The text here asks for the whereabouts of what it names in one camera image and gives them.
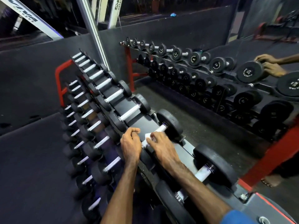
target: forearm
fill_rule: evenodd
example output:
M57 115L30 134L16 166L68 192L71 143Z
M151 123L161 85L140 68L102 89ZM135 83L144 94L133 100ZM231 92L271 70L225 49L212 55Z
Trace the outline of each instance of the forearm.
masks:
M137 172L135 162L125 165L122 177L107 206L101 224L132 224L134 181Z
M231 207L200 182L183 163L174 162L170 169L170 174L187 192L206 221L210 224L220 223Z
M299 62L299 54L279 59L278 64L292 64Z

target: blue shirt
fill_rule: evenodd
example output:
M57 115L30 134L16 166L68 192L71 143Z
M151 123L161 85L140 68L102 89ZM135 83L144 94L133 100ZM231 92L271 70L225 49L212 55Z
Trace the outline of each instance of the blue shirt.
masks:
M220 224L255 224L255 222L241 211L232 210L223 217Z

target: person's left hand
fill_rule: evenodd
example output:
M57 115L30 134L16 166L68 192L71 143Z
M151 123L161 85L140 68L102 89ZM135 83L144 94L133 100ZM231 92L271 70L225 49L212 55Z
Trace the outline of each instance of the person's left hand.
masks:
M264 71L269 73L270 75L274 77L281 77L283 75L287 74L287 71L284 70L280 65L278 64L270 64L268 62L265 62L262 64L264 67Z
M129 127L121 137L121 148L127 162L138 164L141 153L141 141L138 136L139 128Z

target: reflected hand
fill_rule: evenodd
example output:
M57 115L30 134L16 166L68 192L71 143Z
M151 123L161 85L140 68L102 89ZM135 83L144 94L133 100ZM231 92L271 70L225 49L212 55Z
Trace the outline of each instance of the reflected hand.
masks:
M153 132L150 136L155 137L156 142L146 138L148 144L155 150L161 165L170 172L174 163L181 162L173 143L164 132Z
M121 137L121 148L125 162L138 164L141 153L141 141L138 136L139 128L129 127Z
M259 61L259 62L268 62L271 64L278 64L279 63L279 59L276 59L275 57L269 55L269 54L263 54L260 56L257 56L254 61Z
M267 73L269 73L270 75L272 75L274 77L281 77L281 76L287 74L287 71L284 70L278 64L270 64L268 62L265 62L262 65L264 66L264 71L267 72Z

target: bare foot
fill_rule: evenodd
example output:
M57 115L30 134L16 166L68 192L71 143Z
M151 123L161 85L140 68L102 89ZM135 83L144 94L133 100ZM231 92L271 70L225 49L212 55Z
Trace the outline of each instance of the bare foot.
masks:
M280 174L270 174L262 179L262 182L269 187L276 187L283 181Z

